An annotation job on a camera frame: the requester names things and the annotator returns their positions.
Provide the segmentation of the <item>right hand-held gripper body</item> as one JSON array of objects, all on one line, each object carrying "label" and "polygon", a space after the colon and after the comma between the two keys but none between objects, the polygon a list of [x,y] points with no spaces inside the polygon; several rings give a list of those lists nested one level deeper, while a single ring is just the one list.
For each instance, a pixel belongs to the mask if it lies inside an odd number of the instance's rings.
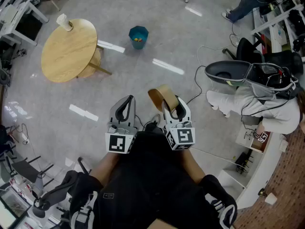
[{"label": "right hand-held gripper body", "polygon": [[186,116],[184,118],[171,118],[168,104],[162,102],[163,117],[166,122],[165,136],[172,150],[186,150],[195,144],[195,128],[192,127],[191,111],[184,105]]}]

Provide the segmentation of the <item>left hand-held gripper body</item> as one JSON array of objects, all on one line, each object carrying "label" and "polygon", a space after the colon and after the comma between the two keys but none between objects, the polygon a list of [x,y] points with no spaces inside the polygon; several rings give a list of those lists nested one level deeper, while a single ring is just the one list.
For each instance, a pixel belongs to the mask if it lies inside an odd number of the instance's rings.
[{"label": "left hand-held gripper body", "polygon": [[116,119],[116,104],[110,109],[109,121],[107,123],[108,132],[105,133],[106,151],[117,154],[128,154],[138,132],[138,128],[135,126],[136,101],[133,97],[132,122],[119,122]]}]

